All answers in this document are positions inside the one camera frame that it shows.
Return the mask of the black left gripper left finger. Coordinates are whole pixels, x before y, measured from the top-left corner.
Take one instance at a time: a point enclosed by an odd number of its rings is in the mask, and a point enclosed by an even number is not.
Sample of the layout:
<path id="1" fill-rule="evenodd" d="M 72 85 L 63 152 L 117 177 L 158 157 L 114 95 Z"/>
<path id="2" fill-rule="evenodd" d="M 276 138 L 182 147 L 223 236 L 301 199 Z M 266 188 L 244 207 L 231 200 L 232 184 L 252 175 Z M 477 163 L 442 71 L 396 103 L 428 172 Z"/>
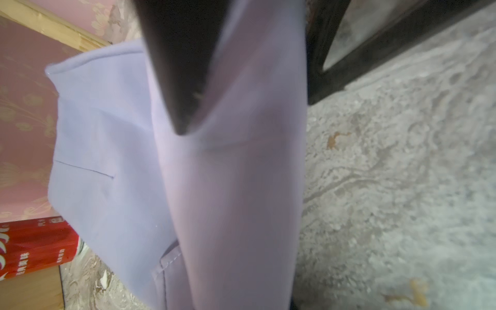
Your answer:
<path id="1" fill-rule="evenodd" d="M 133 5 L 173 129 L 187 134 L 231 2 L 137 0 Z"/>

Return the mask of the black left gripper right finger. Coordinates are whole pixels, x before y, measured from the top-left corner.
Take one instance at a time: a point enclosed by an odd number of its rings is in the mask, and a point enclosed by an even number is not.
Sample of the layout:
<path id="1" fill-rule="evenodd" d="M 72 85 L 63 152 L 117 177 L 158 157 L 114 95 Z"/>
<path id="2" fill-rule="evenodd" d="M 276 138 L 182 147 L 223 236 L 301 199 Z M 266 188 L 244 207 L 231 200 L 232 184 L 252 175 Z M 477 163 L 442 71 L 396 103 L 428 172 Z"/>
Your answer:
<path id="1" fill-rule="evenodd" d="M 308 1 L 309 105 L 493 1 Z"/>

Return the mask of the lavender skirt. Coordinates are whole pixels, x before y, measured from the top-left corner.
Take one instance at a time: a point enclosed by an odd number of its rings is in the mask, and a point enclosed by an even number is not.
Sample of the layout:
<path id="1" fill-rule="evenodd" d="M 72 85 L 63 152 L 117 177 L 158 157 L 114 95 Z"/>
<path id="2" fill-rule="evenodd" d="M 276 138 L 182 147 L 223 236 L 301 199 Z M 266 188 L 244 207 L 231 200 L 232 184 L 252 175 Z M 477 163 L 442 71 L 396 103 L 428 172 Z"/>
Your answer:
<path id="1" fill-rule="evenodd" d="M 151 309 L 290 309 L 304 195 L 303 1 L 231 1 L 175 133 L 139 39 L 49 65 L 49 202 Z"/>

